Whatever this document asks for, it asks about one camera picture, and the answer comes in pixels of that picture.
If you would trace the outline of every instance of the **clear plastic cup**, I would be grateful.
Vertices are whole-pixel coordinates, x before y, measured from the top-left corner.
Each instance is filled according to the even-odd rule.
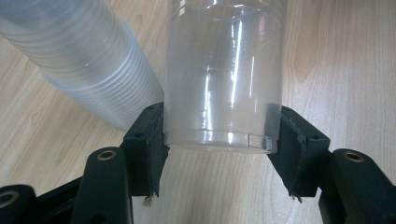
[[[0,35],[49,83],[120,129],[163,101],[131,29],[104,0],[0,0]]]
[[[165,143],[276,152],[287,0],[171,0]]]

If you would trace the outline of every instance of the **wooden table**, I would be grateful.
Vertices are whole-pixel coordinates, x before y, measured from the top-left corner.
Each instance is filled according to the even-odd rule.
[[[161,82],[166,1],[111,1]],[[88,155],[118,146],[107,125],[39,75],[0,38],[0,186],[38,195],[82,175]],[[357,149],[396,183],[396,1],[290,0],[283,105]],[[161,197],[134,198],[136,223],[321,223],[318,197],[288,196],[265,155],[170,150]]]

